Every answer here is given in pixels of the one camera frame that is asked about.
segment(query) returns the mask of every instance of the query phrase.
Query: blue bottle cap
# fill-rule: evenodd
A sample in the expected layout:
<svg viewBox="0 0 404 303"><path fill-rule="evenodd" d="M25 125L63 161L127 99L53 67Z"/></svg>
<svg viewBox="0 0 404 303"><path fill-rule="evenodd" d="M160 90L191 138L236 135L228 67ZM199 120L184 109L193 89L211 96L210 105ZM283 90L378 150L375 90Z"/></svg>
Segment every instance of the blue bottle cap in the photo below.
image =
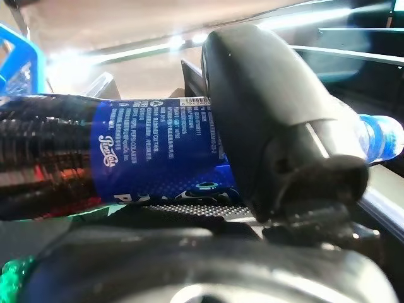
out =
<svg viewBox="0 0 404 303"><path fill-rule="evenodd" d="M403 151L404 129L397 120L388 116L359 116L373 130L367 152L370 163L390 160Z"/></svg>

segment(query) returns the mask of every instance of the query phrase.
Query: blue plastic basket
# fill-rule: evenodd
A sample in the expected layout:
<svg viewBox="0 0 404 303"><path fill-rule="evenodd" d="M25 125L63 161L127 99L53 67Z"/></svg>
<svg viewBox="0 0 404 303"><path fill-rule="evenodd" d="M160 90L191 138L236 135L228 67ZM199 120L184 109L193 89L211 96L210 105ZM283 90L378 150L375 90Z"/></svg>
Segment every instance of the blue plastic basket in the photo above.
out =
<svg viewBox="0 0 404 303"><path fill-rule="evenodd" d="M45 93L45 57L31 41L0 24L0 45L14 45L0 68L0 95Z"/></svg>

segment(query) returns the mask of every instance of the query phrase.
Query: green object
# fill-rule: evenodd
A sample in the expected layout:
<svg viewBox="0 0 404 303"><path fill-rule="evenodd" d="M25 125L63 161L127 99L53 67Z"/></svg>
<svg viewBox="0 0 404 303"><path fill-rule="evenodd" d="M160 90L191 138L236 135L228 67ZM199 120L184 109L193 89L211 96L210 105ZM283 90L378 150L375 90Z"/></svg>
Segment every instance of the green object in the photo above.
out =
<svg viewBox="0 0 404 303"><path fill-rule="evenodd" d="M18 291L32 263L33 257L28 257L9 261L3 266L0 275L0 303L16 302Z"/></svg>

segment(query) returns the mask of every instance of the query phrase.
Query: black mesh surface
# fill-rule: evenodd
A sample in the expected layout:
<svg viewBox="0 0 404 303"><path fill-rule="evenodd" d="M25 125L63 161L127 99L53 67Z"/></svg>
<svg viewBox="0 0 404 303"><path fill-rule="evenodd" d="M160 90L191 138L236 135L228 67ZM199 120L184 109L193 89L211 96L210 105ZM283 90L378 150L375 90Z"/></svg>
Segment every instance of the black mesh surface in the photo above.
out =
<svg viewBox="0 0 404 303"><path fill-rule="evenodd" d="M190 215L224 217L226 220L252 217L245 206L230 205L152 205L146 206L151 210L171 211L174 213L187 213Z"/></svg>

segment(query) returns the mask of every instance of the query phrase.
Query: plastic bottle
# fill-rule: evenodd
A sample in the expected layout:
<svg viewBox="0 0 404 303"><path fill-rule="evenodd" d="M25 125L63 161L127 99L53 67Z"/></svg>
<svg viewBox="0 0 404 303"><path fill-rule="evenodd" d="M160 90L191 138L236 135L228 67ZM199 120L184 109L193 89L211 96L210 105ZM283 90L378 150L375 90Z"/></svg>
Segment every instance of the plastic bottle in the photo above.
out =
<svg viewBox="0 0 404 303"><path fill-rule="evenodd" d="M391 160L404 148L403 126L392 117L357 114L333 97L342 107L342 115L358 137L369 163Z"/></svg>
<svg viewBox="0 0 404 303"><path fill-rule="evenodd" d="M0 220L234 184L205 98L0 100Z"/></svg>

